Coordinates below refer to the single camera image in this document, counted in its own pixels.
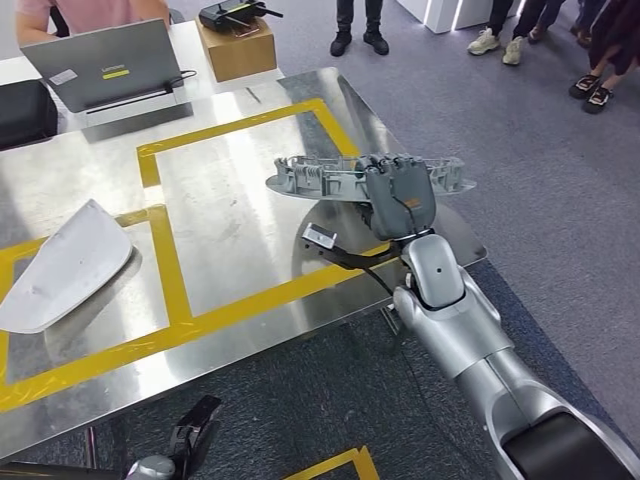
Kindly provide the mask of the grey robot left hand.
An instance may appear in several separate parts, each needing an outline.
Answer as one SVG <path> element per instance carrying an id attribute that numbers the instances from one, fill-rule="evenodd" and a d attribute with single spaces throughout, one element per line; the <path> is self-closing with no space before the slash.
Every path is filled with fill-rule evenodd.
<path id="1" fill-rule="evenodd" d="M 220 398 L 205 395 L 177 423 L 168 449 L 175 467 L 172 479 L 189 479 L 205 463 L 220 426 L 215 413 L 221 404 Z"/>

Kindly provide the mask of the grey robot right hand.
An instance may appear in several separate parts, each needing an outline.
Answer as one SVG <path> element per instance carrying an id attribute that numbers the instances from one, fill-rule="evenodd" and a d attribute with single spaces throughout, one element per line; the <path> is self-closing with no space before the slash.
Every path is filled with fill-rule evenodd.
<path id="1" fill-rule="evenodd" d="M 418 236 L 429 229 L 436 202 L 425 159 L 408 155 L 367 155 L 356 160 L 367 200 L 356 205 L 363 222 L 381 241 Z"/>

